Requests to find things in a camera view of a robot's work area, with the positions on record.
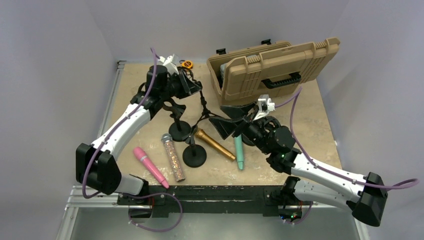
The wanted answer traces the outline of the gold microphone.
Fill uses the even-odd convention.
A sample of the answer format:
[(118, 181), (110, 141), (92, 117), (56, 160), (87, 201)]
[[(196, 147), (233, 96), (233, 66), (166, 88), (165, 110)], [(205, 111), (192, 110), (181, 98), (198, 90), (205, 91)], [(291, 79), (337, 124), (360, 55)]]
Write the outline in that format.
[(236, 160), (235, 154), (233, 154), (231, 151), (229, 151), (227, 148), (225, 148), (223, 145), (221, 145), (219, 142), (209, 136), (203, 129), (198, 128), (194, 133), (194, 136), (200, 139), (201, 141), (205, 142), (208, 146), (217, 151), (226, 159), (232, 162)]

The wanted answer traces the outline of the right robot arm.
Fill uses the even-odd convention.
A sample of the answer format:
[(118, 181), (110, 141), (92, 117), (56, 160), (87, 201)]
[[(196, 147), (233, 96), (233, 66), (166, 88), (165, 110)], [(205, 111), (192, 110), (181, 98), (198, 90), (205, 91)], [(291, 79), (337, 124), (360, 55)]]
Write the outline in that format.
[(296, 148), (291, 130), (269, 116), (275, 110), (271, 101), (223, 105), (220, 109), (228, 117), (213, 116), (209, 121), (222, 139), (245, 136), (267, 156), (273, 170), (312, 180), (340, 194), (334, 199), (341, 200), (341, 205), (351, 210), (355, 219), (372, 227), (380, 226), (388, 198), (380, 175), (348, 172), (311, 158), (301, 147)]

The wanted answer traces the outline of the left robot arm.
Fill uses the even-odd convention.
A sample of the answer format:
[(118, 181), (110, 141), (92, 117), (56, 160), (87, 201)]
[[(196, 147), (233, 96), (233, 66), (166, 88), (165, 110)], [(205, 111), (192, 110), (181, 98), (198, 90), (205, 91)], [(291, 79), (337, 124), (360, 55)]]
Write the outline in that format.
[(152, 65), (146, 82), (141, 84), (121, 117), (98, 139), (92, 143), (81, 143), (75, 152), (75, 178), (82, 185), (86, 199), (93, 198), (87, 188), (97, 194), (119, 193), (129, 195), (138, 205), (149, 199), (147, 180), (132, 174), (123, 174), (117, 164), (122, 150), (133, 136), (155, 115), (166, 109), (175, 117), (181, 116), (186, 107), (177, 104), (174, 98), (184, 99), (202, 90), (202, 84), (186, 75), (182, 67), (169, 72), (163, 65)]

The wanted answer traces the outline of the glitter silver microphone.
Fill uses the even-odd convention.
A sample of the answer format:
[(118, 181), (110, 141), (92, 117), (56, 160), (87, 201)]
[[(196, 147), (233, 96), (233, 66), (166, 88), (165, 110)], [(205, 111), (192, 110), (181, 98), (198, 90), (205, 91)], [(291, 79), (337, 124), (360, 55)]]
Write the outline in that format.
[(184, 175), (181, 162), (178, 158), (172, 136), (169, 133), (163, 134), (161, 137), (161, 142), (164, 146), (175, 181), (177, 183), (185, 181), (186, 177)]

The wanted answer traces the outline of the black tripod shock mount stand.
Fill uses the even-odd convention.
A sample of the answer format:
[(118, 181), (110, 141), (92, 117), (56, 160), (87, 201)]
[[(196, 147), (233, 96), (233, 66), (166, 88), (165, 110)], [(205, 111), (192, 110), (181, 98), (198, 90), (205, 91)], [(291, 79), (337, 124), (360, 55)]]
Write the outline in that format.
[[(189, 69), (188, 67), (185, 67), (185, 66), (178, 66), (177, 69), (181, 73), (183, 73), (189, 80), (191, 80), (192, 82), (194, 82), (198, 86), (203, 87), (202, 83), (194, 78), (194, 73), (193, 73), (193, 71), (191, 69)], [(199, 91), (199, 94), (200, 94), (200, 104), (202, 106), (202, 112), (201, 112), (201, 115), (200, 115), (199, 119), (192, 126), (192, 129), (194, 129), (195, 127), (197, 127), (198, 124), (199, 124), (199, 122), (201, 122), (203, 120), (207, 120), (207, 119), (209, 119), (211, 117), (220, 117), (220, 115), (211, 112), (207, 108), (207, 101), (206, 101), (206, 98), (204, 97), (204, 94), (203, 94), (202, 90)]]

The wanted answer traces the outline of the teal microphone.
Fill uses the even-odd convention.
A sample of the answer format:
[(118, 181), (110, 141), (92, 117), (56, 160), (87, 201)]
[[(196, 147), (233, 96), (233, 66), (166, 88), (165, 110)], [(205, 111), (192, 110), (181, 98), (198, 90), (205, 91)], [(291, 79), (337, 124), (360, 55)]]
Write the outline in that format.
[(234, 138), (234, 147), (235, 147), (237, 167), (239, 170), (243, 171), (245, 166), (245, 160), (244, 160), (243, 141), (242, 141), (241, 135)]

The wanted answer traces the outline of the black stand for gold mic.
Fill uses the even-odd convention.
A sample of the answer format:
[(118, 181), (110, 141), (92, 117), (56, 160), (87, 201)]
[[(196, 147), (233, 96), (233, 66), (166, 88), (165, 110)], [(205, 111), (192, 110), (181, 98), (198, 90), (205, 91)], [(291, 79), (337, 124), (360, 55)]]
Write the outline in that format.
[(207, 159), (206, 150), (199, 144), (195, 143), (195, 133), (197, 133), (198, 126), (195, 124), (191, 128), (191, 132), (184, 140), (188, 146), (184, 149), (182, 154), (183, 162), (190, 168), (198, 168), (202, 166)]

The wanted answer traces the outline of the pink microphone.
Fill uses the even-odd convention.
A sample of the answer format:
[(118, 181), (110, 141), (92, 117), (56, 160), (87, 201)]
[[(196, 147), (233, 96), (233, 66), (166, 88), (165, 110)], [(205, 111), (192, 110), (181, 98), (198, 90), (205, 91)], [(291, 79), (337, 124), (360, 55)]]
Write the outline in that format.
[(132, 152), (135, 158), (150, 172), (150, 174), (156, 179), (158, 183), (160, 183), (165, 189), (170, 187), (165, 176), (159, 171), (159, 169), (141, 147), (135, 147)]

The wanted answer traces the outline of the black stand for glitter mic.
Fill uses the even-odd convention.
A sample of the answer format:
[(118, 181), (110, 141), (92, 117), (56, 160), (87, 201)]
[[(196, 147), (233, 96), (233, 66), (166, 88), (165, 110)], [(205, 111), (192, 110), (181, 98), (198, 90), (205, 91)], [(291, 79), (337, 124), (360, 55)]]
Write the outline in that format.
[(171, 112), (170, 117), (174, 121), (168, 129), (168, 133), (175, 142), (184, 142), (190, 136), (192, 130), (189, 123), (181, 120), (187, 108), (186, 105), (177, 104), (172, 98), (169, 98), (164, 101), (162, 108), (165, 111)]

